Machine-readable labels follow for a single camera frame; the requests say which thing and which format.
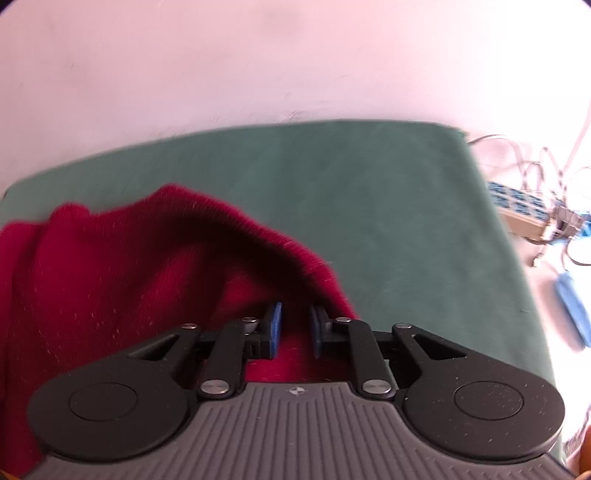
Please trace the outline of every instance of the green fabric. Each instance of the green fabric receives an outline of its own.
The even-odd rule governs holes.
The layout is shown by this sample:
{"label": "green fabric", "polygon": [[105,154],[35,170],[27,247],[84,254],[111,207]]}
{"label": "green fabric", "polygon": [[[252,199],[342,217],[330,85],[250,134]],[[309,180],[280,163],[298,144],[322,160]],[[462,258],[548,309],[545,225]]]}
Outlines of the green fabric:
{"label": "green fabric", "polygon": [[63,202],[110,209],[169,182],[318,252],[374,329],[414,323],[552,379],[523,274],[459,131],[339,121],[140,145],[18,182],[0,225],[46,219]]}

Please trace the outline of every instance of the red cloth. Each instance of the red cloth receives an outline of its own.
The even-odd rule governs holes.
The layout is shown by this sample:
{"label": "red cloth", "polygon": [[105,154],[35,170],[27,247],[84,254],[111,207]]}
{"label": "red cloth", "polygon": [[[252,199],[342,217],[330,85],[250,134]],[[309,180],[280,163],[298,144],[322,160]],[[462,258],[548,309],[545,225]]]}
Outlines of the red cloth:
{"label": "red cloth", "polygon": [[47,223],[6,226],[0,468],[22,475],[40,460],[25,412],[43,382],[183,322],[218,329],[276,300],[284,302],[279,358],[252,362],[247,379],[342,379],[346,369],[314,362],[308,332],[314,301],[332,315],[354,315],[334,275],[231,206],[167,186],[100,215],[65,205]]}

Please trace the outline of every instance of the metal pin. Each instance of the metal pin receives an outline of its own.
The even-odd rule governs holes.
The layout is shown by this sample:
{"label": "metal pin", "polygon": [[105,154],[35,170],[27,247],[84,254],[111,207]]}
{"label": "metal pin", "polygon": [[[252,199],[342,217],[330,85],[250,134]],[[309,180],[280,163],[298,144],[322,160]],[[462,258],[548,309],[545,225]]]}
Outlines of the metal pin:
{"label": "metal pin", "polygon": [[201,384],[201,391],[210,395],[222,395],[230,390],[230,385],[225,380],[206,380]]}
{"label": "metal pin", "polygon": [[364,392],[370,393],[372,395],[384,395],[392,390],[392,385],[390,385],[390,383],[386,382],[385,380],[374,378],[372,380],[363,382],[361,388],[363,388]]}
{"label": "metal pin", "polygon": [[254,317],[244,317],[242,323],[244,324],[244,335],[250,335],[256,331],[259,319]]}

